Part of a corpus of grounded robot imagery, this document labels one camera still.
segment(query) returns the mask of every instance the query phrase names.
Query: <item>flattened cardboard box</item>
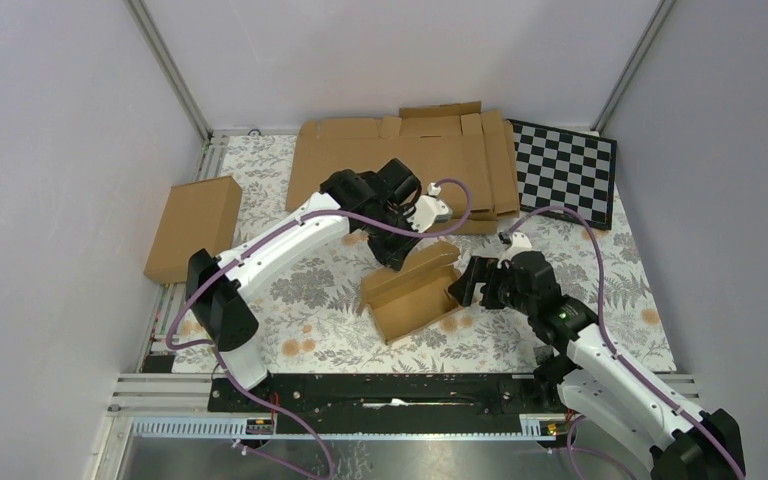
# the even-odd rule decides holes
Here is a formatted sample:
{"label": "flattened cardboard box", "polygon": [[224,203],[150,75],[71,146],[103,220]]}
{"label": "flattened cardboard box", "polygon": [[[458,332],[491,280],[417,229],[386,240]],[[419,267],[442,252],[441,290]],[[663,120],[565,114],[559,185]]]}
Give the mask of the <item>flattened cardboard box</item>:
{"label": "flattened cardboard box", "polygon": [[[423,185],[442,178],[464,181],[473,195],[468,232],[494,233],[495,220],[519,212],[512,132],[506,134],[498,110],[481,112],[481,103],[403,108],[400,116],[333,118],[310,121],[296,141],[287,192],[287,210],[298,208],[331,173],[377,171],[400,159]],[[466,197],[445,185],[441,197],[465,211]],[[484,226],[474,225],[482,221]]]}
{"label": "flattened cardboard box", "polygon": [[187,280],[190,257],[206,249],[217,255],[231,248],[243,190],[232,177],[220,177],[172,187],[145,276],[157,283]]}
{"label": "flattened cardboard box", "polygon": [[436,242],[408,255],[398,272],[378,269],[361,280],[359,311],[369,307],[387,345],[461,309],[446,291],[460,272],[460,250]]}

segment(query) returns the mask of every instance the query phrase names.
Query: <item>flower pattern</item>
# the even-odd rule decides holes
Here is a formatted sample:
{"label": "flower pattern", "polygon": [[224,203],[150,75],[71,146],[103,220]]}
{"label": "flower pattern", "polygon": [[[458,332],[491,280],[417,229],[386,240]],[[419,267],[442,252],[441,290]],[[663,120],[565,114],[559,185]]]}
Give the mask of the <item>flower pattern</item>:
{"label": "flower pattern", "polygon": [[[254,238],[287,216],[284,199],[293,163],[292,135],[231,138],[222,175],[243,189],[234,244]],[[552,263],[565,292],[595,310],[598,271],[584,229],[545,217],[522,227]],[[649,282],[617,193],[610,232],[597,232],[605,260],[605,317],[613,336],[646,367],[673,371],[675,363],[661,326]],[[257,336],[267,368],[276,373],[529,372],[536,366],[537,340],[527,319],[515,311],[486,311],[473,305],[391,345],[385,345],[368,311],[358,312],[363,276],[379,268],[354,232],[332,242],[283,272],[250,304],[260,322]],[[495,236],[450,236],[461,257],[497,256]],[[436,239],[422,240],[417,248]],[[206,338],[187,313],[181,341]],[[210,373],[216,361],[205,346],[176,355],[173,372]]]}

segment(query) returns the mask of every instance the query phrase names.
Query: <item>cardboard box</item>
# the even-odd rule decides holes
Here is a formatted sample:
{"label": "cardboard box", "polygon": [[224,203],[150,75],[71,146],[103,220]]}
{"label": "cardboard box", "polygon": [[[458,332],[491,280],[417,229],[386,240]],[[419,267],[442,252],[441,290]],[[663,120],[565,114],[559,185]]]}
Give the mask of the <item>cardboard box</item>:
{"label": "cardboard box", "polygon": [[359,311],[369,307],[384,343],[391,344],[461,309],[446,289],[460,277],[460,250],[437,242],[408,255],[398,272],[381,268],[360,283]]}
{"label": "cardboard box", "polygon": [[242,198],[230,176],[172,187],[145,276],[161,284],[184,282],[194,253],[204,248],[217,255],[231,248]]}
{"label": "cardboard box", "polygon": [[[481,113],[481,102],[402,108],[398,117],[307,122],[296,141],[286,208],[298,208],[333,172],[378,170],[398,158],[423,185],[464,181],[473,196],[470,220],[493,222],[478,230],[495,232],[497,218],[519,212],[513,131],[508,136],[506,128],[498,110]],[[444,186],[441,197],[456,218],[465,211],[457,186]]]}

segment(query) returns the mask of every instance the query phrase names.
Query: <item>floral tablecloth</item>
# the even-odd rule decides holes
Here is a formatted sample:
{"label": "floral tablecloth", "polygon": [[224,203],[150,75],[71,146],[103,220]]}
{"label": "floral tablecloth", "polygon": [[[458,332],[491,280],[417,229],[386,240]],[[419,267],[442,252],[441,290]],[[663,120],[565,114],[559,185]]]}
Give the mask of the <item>floral tablecloth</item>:
{"label": "floral tablecloth", "polygon": [[[221,175],[243,189],[235,245],[285,218],[284,199],[293,163],[293,135],[240,136],[230,140]],[[596,261],[584,228],[534,218],[522,227],[555,268],[566,293],[595,309]],[[610,232],[598,232],[607,272],[605,315],[616,337],[643,364],[673,371],[675,364],[619,194]],[[497,256],[495,236],[446,237],[470,255]],[[436,239],[422,240],[423,248]],[[311,253],[284,272],[251,309],[260,322],[262,356],[273,373],[529,372],[542,345],[526,317],[473,305],[391,346],[384,345],[368,311],[356,313],[360,279],[379,265],[364,233],[349,234]],[[206,338],[192,313],[179,329],[182,341]],[[178,353],[173,372],[209,373],[216,366],[207,347]]]}

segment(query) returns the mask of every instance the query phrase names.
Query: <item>checkerboard calibration board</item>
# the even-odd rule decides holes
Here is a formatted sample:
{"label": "checkerboard calibration board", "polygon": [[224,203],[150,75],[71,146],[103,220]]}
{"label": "checkerboard calibration board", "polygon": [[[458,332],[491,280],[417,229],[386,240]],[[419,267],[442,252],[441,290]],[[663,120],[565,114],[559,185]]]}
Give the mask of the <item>checkerboard calibration board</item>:
{"label": "checkerboard calibration board", "polygon": [[[520,210],[563,205],[590,226],[611,229],[617,142],[511,120]],[[547,216],[578,223],[563,213]]]}

